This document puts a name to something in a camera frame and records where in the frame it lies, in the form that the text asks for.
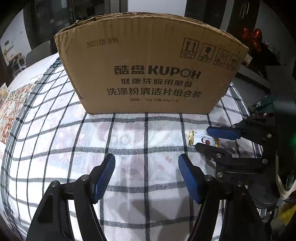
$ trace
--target checkered tablecloth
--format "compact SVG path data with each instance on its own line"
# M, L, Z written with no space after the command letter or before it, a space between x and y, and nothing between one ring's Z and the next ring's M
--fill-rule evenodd
M189 130L231 126L248 115L231 84L209 115L103 114L89 115L81 105L59 60L47 70L29 95L11 129L1 167L1 213L22 239L36 208L53 180L72 182L100 165L107 153L116 166L104 198L94 205L107 240L186 240L199 205L188 195L178 168L187 153L205 174L215 167L194 146ZM246 139L221 140L234 157L260 157L260 146ZM71 224L82 240L74 202ZM224 201L213 240L219 239Z

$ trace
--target cardboard box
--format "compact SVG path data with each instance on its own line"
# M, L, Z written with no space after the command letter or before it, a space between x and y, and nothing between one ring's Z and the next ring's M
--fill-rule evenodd
M79 21L54 38L90 114L208 114L248 52L197 20L143 12Z

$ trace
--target gray chair back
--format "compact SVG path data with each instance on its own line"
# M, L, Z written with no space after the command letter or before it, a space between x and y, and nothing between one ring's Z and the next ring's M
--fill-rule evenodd
M40 44L29 52L26 56L26 67L35 64L36 62L52 55L52 47L50 40L47 40L43 44Z

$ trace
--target silver bolt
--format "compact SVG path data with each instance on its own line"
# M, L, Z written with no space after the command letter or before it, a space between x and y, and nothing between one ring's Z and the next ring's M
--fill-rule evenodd
M211 175L205 175L205 179L207 181L211 181L211 180L213 180L213 177Z
M50 185L54 188L59 184L58 181L53 181Z
M83 175L81 177L81 180L86 181L87 179L89 179L89 175Z
M239 187L241 187L241 186L243 185L242 181L240 181L240 180L237 180L237 181L236 181L236 184L237 184Z
M218 177L218 178L223 177L223 172L218 172L218 173L217 173L217 177Z

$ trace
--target cabinet door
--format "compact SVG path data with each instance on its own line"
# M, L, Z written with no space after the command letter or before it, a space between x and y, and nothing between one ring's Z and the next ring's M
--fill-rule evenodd
M259 0L235 0L227 32L240 41L242 40L244 28L248 28L253 32L258 17L259 5Z

